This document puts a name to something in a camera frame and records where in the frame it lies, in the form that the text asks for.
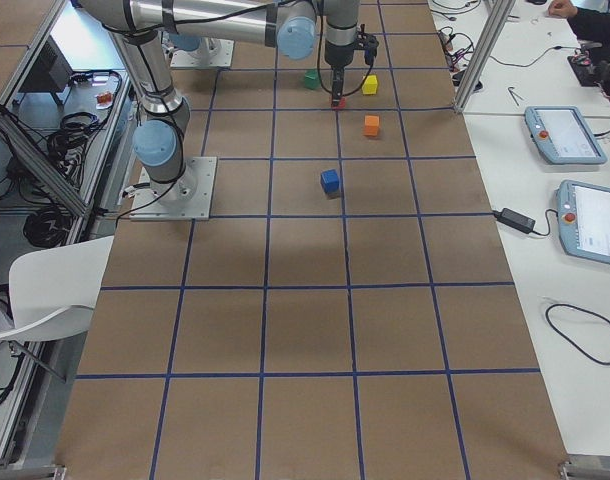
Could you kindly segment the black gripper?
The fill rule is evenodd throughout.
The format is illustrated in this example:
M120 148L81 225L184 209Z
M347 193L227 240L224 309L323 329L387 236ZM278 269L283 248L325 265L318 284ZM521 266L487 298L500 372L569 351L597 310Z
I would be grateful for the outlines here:
M343 98L344 68L352 63L356 42L347 45L336 45L325 42L325 62L332 68L331 104Z

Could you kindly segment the person's hand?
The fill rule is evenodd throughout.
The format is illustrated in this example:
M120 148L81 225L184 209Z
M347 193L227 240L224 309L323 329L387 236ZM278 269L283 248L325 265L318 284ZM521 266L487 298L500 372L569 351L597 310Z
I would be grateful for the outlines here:
M552 0L547 7L551 17L570 19L578 14L578 7L571 0Z

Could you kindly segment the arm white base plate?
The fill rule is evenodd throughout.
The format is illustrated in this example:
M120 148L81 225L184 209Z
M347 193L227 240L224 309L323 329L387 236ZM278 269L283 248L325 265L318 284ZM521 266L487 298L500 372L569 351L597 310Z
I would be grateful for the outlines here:
M217 170L216 157L185 159L185 172L172 189L154 182L138 189L133 197L129 218L135 221L181 221L210 218Z
M172 40L171 68L205 70L229 68L234 41L215 38L178 37Z

